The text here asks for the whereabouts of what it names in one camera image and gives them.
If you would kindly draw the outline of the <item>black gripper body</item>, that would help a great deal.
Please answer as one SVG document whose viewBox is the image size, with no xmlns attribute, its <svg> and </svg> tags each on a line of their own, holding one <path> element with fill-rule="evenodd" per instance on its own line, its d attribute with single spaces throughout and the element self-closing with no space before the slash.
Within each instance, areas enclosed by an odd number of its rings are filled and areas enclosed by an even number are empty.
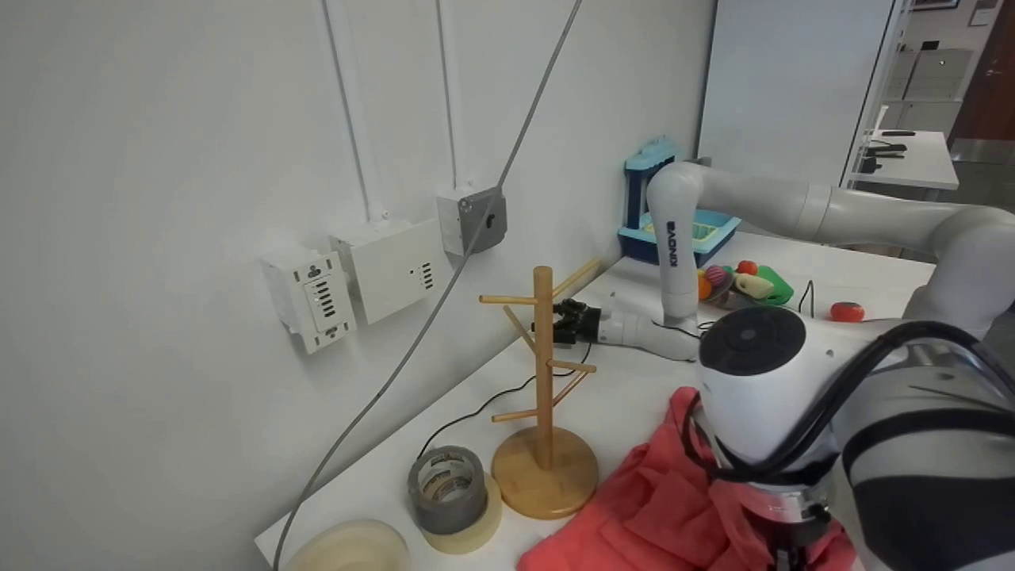
<svg viewBox="0 0 1015 571">
<path fill-rule="evenodd" d="M 750 527 L 774 554 L 774 571 L 814 571 L 809 551 L 832 531 L 829 476 L 806 471 L 718 471 L 732 487 Z"/>
</svg>

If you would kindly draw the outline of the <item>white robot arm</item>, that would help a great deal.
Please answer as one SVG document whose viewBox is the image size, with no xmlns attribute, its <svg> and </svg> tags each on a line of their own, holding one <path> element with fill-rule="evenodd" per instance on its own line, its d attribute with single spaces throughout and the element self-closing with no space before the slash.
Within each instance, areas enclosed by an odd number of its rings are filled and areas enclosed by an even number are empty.
<svg viewBox="0 0 1015 571">
<path fill-rule="evenodd" d="M 774 233 L 929 263 L 904 314 L 884 324 L 755 304 L 707 328 L 699 340 L 707 443 L 695 454 L 705 469 L 781 527 L 809 520 L 818 481 L 841 469 L 860 542 L 888 571 L 1015 571 L 1015 386 L 987 348 L 1011 306 L 1015 216 L 676 161 L 648 185 L 667 328 L 695 314 L 701 207 Z"/>
</svg>

